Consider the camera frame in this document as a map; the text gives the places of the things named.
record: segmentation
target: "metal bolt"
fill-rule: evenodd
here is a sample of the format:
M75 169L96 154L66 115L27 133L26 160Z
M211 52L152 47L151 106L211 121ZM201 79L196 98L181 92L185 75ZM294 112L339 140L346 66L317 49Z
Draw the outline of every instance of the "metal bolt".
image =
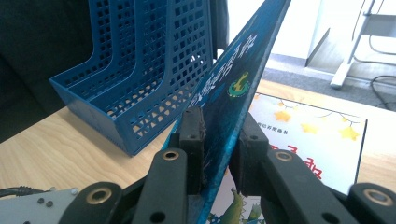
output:
M73 196L76 196L78 194L78 189L77 188L73 188L70 191L72 193Z
M47 206L47 207L52 207L52 206L53 206L53 201L48 201L48 202L46 203L46 206Z
M163 153L163 159L166 161L174 161L178 158L178 152L176 151L167 151L165 153Z
M43 203L45 200L43 199L43 198L39 198L38 200L37 200L37 203Z
M283 151L276 152L275 157L280 161L291 161L293 159L289 153Z
M388 196L388 194L378 189L365 189L363 193L366 198L368 198L373 203L383 206L393 206L393 200Z
M87 195L88 204L104 203L111 197L112 191L108 187L94 189Z

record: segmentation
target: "book cover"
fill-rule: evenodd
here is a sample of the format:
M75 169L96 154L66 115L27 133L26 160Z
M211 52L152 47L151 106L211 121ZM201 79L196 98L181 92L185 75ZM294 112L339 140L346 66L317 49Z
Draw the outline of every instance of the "book cover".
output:
M289 4L265 0L191 97L189 106L203 110L206 135L204 186L189 198L189 223L207 220Z
M323 184L348 194L358 176L366 119L260 93L249 112L273 150L296 153ZM237 194L226 172L206 223L264 223L260 197Z

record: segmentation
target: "wooden table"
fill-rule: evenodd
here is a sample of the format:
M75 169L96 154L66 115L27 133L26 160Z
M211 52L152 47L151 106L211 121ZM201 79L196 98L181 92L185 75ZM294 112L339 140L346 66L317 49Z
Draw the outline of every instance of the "wooden table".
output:
M258 92L368 119L359 182L396 192L396 113L262 81ZM0 189L84 189L98 181L125 188L147 174L166 129L130 158L67 108L0 144Z

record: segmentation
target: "blue magazine holder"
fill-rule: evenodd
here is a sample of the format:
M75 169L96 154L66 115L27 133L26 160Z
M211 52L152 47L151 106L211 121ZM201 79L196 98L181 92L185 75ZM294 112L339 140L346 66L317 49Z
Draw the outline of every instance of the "blue magazine holder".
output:
M50 79L67 107L128 155L170 125L212 66L205 0L90 0L91 58Z

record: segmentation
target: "cable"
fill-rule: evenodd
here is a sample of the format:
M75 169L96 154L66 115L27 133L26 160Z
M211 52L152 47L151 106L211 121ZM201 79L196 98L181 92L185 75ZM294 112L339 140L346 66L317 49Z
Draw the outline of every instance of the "cable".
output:
M373 47L371 37L372 37L372 35L369 36L369 46L370 46L370 49L371 49L372 51L375 51L375 52L380 53L380 54L386 54L386 55L392 55L392 56L396 55L396 53L393 53L393 52L385 52L385 51L381 51L381 50L375 49L375 48Z
M43 192L46 191L41 189L32 189L29 187L20 186L16 188L0 189L0 198L10 195L15 195L17 197L20 197L20 196L43 193Z
M358 18L357 18L356 21L355 21L355 25L354 25L353 31L352 31L352 40L355 38L356 27L357 27L357 25L358 25L359 17L361 16L361 11L362 11L362 9L363 9L363 6L364 6L365 2L366 2L366 1L363 0L363 3L361 4L361 9L359 10ZM381 7L383 6L383 4L384 4L384 0L382 0L381 4L380 4L380 6L379 6L379 9L378 9L378 11L377 11L377 13L379 13L379 11L381 10ZM378 49L375 49L375 48L373 47L373 44L372 44L372 36L371 36L371 35L370 35L370 37L369 37L369 46L370 46L370 49L373 50L374 52L381 53L381 54L387 54L387 55L396 55L396 53L384 52L384 51L380 51L380 50L378 50ZM360 60L360 59L358 59L355 55L353 56L353 58L354 58L355 61L357 61L357 62L359 62L359 63L379 63L379 64L384 64L384 65L396 66L396 63L383 63L383 62L376 62L376 61L364 61L364 60ZM396 76L378 76L378 77L375 77L375 78L373 78L373 79L370 81L370 87L371 87L371 89L373 90L373 93L375 94L375 96L376 96L376 97L379 99L379 101L381 102L381 104L379 104L379 105L377 105L377 106L383 105L387 110L390 110L388 104L393 104L393 103L396 103L396 102L386 102L386 101L384 100L384 98L378 93L378 91L377 91L377 90L375 89L375 87L374 87L375 81L376 81L377 79L383 78L383 77L387 77L387 78L396 78Z
M384 63L384 62L376 62L376 61L365 61L358 59L355 55L353 56L353 59L358 62L358 63L379 63L379 64L384 64L384 65L389 65L389 66L396 66L396 63Z
M373 93L375 94L375 96L379 99L379 101L381 101L381 104L379 105L383 105L387 110L391 110L388 106L388 104L392 104L394 102L386 102L384 100L384 98L382 98L382 96L378 93L378 91L374 88L374 82L379 79L379 78L383 78L383 77L388 77L388 78L396 78L396 76L379 76L379 77L375 77L371 80L370 82L370 87L373 90Z

